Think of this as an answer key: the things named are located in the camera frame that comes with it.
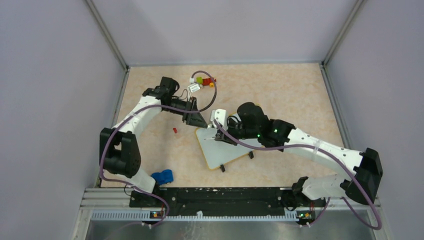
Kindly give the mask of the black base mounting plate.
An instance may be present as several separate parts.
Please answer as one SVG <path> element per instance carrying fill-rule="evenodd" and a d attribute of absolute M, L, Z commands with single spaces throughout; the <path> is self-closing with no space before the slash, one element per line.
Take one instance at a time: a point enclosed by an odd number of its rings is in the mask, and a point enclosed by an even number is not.
<path fill-rule="evenodd" d="M 170 217 L 197 212 L 206 217 L 265 217 L 324 207 L 325 200 L 310 200 L 289 187 L 159 187 L 153 196 L 133 191 L 129 206 L 159 210 L 169 206 Z"/>

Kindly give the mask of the blue toy car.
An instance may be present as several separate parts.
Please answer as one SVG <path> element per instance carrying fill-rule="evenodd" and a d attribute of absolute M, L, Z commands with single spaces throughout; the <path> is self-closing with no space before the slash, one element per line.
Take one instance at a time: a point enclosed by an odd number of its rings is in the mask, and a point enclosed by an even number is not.
<path fill-rule="evenodd" d="M 174 181 L 173 171 L 171 169 L 165 169 L 161 172 L 154 172 L 151 174 L 151 177 L 156 181 L 156 184 L 166 185 Z"/>

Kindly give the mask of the white whiteboard yellow edge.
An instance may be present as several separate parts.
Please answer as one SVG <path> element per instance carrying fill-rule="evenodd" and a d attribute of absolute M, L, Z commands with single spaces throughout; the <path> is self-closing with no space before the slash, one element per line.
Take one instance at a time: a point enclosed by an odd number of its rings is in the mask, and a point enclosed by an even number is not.
<path fill-rule="evenodd" d="M 239 144 L 231 145 L 215 140 L 204 140 L 205 138 L 215 137 L 216 133 L 217 129 L 215 128 L 197 128 L 195 130 L 195 136 L 206 161 L 206 166 L 210 170 L 220 169 L 220 165 L 225 166 L 234 160 L 245 156 L 249 157 L 249 152 L 254 152 L 254 149 Z"/>

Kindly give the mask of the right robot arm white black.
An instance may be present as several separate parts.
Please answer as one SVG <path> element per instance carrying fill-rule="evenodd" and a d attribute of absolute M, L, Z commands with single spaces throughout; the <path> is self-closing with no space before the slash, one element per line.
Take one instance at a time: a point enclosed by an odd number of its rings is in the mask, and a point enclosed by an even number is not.
<path fill-rule="evenodd" d="M 335 172 L 324 177 L 301 177 L 292 185 L 293 200 L 307 206 L 320 198 L 349 198 L 359 204 L 375 202 L 383 176 L 379 153 L 348 149 L 318 139 L 294 124 L 272 119 L 252 102 L 240 105 L 237 116 L 224 109 L 215 110 L 210 117 L 217 129 L 215 141 L 243 145 L 242 140 L 256 139 L 262 151 L 278 150 L 307 158 Z"/>

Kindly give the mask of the aluminium frame rail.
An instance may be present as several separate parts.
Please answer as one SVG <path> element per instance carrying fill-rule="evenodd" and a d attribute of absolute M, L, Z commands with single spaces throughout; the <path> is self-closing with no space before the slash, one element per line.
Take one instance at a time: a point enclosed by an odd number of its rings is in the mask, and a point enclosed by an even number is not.
<path fill-rule="evenodd" d="M 378 201 L 296 198 L 289 187 L 131 186 L 84 191 L 74 240 L 375 239 L 388 237 Z"/>

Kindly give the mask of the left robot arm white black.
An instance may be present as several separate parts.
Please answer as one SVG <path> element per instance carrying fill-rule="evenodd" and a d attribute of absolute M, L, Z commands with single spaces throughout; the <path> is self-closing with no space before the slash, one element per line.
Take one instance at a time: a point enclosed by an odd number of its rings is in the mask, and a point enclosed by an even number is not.
<path fill-rule="evenodd" d="M 99 165 L 103 171 L 117 175 L 118 182 L 131 185 L 139 192 L 141 200 L 149 207 L 160 202 L 155 190 L 156 180 L 141 167 L 139 137 L 159 113 L 166 111 L 182 117 L 189 126 L 204 128 L 207 122 L 197 108 L 197 99 L 178 99 L 174 94 L 179 83 L 170 77 L 162 77 L 160 84 L 148 88 L 133 110 L 112 128 L 105 127 L 99 135 Z"/>

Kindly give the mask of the red green brick toy car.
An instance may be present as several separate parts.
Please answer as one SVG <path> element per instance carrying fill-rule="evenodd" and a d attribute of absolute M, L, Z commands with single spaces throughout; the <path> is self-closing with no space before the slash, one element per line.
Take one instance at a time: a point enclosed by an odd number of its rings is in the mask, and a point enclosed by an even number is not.
<path fill-rule="evenodd" d="M 208 77 L 208 78 L 196 77 L 195 82 L 201 85 L 202 87 L 210 87 L 210 88 L 215 87 L 215 79 L 211 77 Z"/>

